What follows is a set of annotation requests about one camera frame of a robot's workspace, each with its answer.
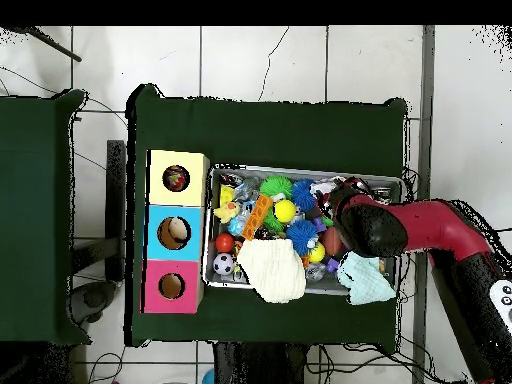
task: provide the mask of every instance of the orange toy block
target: orange toy block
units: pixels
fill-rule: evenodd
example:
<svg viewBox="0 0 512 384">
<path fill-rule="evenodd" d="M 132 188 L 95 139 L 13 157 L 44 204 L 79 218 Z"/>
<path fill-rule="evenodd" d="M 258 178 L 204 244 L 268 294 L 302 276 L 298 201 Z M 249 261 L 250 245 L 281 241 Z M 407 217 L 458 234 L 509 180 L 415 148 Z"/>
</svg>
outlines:
<svg viewBox="0 0 512 384">
<path fill-rule="evenodd" d="M 249 219 L 245 223 L 245 227 L 242 231 L 242 237 L 246 240 L 252 240 L 254 238 L 254 233 L 263 223 L 263 219 L 267 215 L 269 208 L 273 205 L 273 200 L 265 196 L 264 194 L 260 194 L 258 200 L 254 204 L 254 208 L 252 209 L 251 214 L 249 215 Z"/>
<path fill-rule="evenodd" d="M 307 268 L 309 266 L 309 256 L 301 256 L 302 259 L 302 266 L 304 268 Z"/>
</svg>

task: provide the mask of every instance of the box hole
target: box hole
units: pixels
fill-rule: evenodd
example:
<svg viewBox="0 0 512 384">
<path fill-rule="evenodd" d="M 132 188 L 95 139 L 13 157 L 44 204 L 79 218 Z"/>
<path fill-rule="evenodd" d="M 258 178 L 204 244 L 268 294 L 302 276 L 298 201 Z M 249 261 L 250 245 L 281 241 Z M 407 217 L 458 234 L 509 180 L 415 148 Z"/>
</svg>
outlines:
<svg viewBox="0 0 512 384">
<path fill-rule="evenodd" d="M 160 223 L 156 234 L 163 247 L 169 250 L 179 250 L 187 245 L 191 230 L 185 218 L 170 216 Z"/>
<path fill-rule="evenodd" d="M 177 299 L 185 291 L 185 280 L 179 274 L 166 274 L 158 282 L 158 291 L 167 299 Z"/>
<path fill-rule="evenodd" d="M 164 171 L 162 182 L 167 190 L 179 193 L 190 184 L 190 174 L 183 166 L 171 165 Z"/>
</svg>

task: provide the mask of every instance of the green tablecloth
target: green tablecloth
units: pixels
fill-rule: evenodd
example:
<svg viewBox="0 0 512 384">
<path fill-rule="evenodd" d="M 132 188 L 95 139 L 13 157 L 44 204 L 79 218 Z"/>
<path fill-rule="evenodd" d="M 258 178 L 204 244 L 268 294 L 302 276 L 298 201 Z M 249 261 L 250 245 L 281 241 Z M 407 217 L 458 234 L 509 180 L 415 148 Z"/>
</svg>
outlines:
<svg viewBox="0 0 512 384">
<path fill-rule="evenodd" d="M 84 95 L 0 98 L 0 340 L 89 341 L 67 314 L 69 130 Z"/>
<path fill-rule="evenodd" d="M 241 103 L 163 98 L 155 86 L 139 86 L 127 103 L 128 172 L 135 170 L 135 222 L 127 222 L 135 231 L 128 256 L 136 252 L 127 288 L 133 294 L 127 295 L 128 339 L 371 342 L 394 350 L 395 300 L 351 306 L 345 297 L 305 295 L 275 305 L 250 290 L 206 287 L 195 315 L 140 314 L 145 153 L 201 152 L 212 164 L 399 177 L 405 114 L 401 99 L 386 105 Z"/>
</svg>

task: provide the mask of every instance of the yellow ball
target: yellow ball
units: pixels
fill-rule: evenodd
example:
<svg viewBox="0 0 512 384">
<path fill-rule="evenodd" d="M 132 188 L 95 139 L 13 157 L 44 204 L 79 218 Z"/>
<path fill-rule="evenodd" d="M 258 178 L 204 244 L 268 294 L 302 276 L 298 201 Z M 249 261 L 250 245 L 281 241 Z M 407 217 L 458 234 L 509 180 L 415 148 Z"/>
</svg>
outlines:
<svg viewBox="0 0 512 384">
<path fill-rule="evenodd" d="M 289 200 L 281 200 L 274 207 L 274 214 L 279 222 L 290 222 L 295 216 L 295 205 Z"/>
<path fill-rule="evenodd" d="M 325 247 L 322 243 L 317 243 L 315 248 L 309 254 L 309 262 L 320 262 L 325 256 Z"/>
</svg>

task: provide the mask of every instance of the gray bin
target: gray bin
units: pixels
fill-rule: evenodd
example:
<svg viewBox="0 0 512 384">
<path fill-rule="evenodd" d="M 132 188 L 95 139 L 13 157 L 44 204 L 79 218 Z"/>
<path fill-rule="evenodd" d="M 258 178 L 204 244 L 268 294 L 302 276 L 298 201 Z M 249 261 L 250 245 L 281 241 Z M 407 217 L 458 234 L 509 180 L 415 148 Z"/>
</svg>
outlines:
<svg viewBox="0 0 512 384">
<path fill-rule="evenodd" d="M 213 215 L 213 210 L 219 207 L 219 192 L 220 192 L 220 179 L 219 174 L 230 173 L 239 175 L 243 178 L 247 177 L 260 177 L 265 178 L 269 175 L 284 175 L 291 181 L 296 181 L 304 178 L 312 180 L 319 180 L 324 178 L 332 178 L 335 176 L 342 176 L 345 178 L 358 177 L 366 181 L 366 183 L 380 193 L 387 193 L 387 196 L 392 202 L 400 202 L 405 195 L 405 184 L 399 178 L 394 177 L 377 177 L 372 175 L 358 175 L 358 174 L 344 174 L 336 172 L 322 172 L 322 171 L 301 171 L 297 169 L 283 169 L 283 168 L 265 168 L 258 166 L 244 166 L 244 165 L 214 165 L 210 168 L 207 177 L 207 184 L 209 185 L 209 194 L 207 198 L 206 220 L 205 220 L 205 237 L 204 237 L 204 250 L 203 250 L 203 271 L 202 277 L 206 284 L 213 287 L 229 287 L 237 289 L 252 289 L 252 286 L 245 280 L 242 281 L 228 281 L 223 280 L 223 277 L 218 275 L 213 270 L 213 260 L 217 256 L 215 249 L 215 238 L 219 233 L 227 231 L 227 225 L 221 224 L 220 220 Z M 385 259 L 385 276 L 390 282 L 391 286 L 396 287 L 398 282 L 398 272 L 396 269 L 396 258 Z M 306 293 L 326 294 L 326 295 L 346 295 L 348 289 L 342 286 L 335 274 L 325 273 L 324 277 L 316 282 L 307 281 Z"/>
</svg>

